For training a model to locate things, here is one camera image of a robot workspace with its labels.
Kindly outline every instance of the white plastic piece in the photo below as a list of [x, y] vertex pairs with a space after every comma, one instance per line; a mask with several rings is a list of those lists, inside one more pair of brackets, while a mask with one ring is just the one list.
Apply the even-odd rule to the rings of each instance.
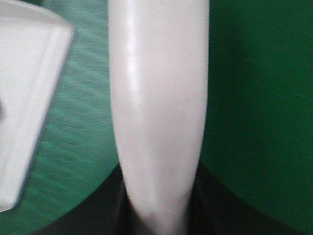
[[109, 0], [112, 117], [134, 234], [185, 235], [207, 99], [209, 0]]
[[0, 212], [19, 199], [72, 36], [55, 13], [0, 0]]

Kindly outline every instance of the black surface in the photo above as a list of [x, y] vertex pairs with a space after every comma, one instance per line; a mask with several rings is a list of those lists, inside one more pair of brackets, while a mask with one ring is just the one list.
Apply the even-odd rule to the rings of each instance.
[[[131, 235], [131, 207], [118, 165], [72, 211], [33, 235]], [[190, 201], [190, 235], [302, 235], [233, 195], [199, 164]]]

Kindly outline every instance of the white cylindrical object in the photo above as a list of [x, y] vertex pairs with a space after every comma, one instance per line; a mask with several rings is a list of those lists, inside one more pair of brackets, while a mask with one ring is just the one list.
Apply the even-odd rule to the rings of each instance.
[[187, 234], [207, 99], [209, 0], [109, 0], [112, 117], [135, 234]]

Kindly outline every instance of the plastic surface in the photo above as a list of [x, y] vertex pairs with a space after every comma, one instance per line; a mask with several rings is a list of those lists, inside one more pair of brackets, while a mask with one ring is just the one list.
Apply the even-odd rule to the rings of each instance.
[[208, 0], [110, 0], [111, 102], [135, 234], [186, 234], [207, 97]]
[[72, 35], [54, 13], [0, 1], [0, 211], [17, 202]]
[[20, 203], [0, 213], [1, 235], [28, 235], [77, 206], [118, 159], [109, 94], [107, 3], [44, 0], [75, 27]]

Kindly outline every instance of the green surface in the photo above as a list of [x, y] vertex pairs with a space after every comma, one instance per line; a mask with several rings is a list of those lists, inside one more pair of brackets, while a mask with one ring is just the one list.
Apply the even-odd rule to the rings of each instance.
[[210, 10], [202, 162], [252, 206], [313, 234], [313, 1], [212, 0]]
[[57, 219], [93, 192], [117, 164], [110, 114], [107, 3], [42, 2], [68, 19], [76, 35], [22, 201], [0, 213], [1, 235], [26, 235]]

